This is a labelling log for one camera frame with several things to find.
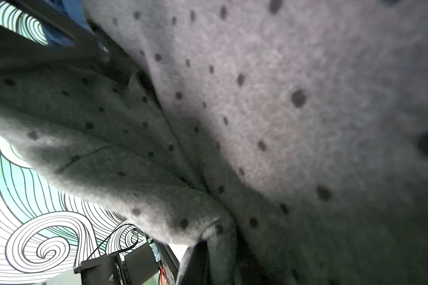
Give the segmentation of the grey polka dot skirt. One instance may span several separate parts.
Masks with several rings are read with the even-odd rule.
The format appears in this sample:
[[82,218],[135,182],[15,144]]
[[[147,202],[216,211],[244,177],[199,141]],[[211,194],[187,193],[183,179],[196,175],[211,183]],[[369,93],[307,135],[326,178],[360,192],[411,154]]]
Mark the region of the grey polka dot skirt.
[[179,284],[428,285],[428,1],[83,1],[0,26],[0,136],[188,247]]

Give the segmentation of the dark blue denim skirt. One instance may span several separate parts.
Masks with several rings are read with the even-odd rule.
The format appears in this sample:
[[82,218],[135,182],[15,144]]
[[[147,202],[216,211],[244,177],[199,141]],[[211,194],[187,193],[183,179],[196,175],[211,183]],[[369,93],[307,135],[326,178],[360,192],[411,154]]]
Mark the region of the dark blue denim skirt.
[[74,46],[74,43],[68,35],[68,28],[74,27],[75,24],[91,32],[86,16],[84,15],[82,1],[45,0],[43,2],[51,8],[49,14],[51,23],[46,20],[41,21],[42,31],[48,45]]

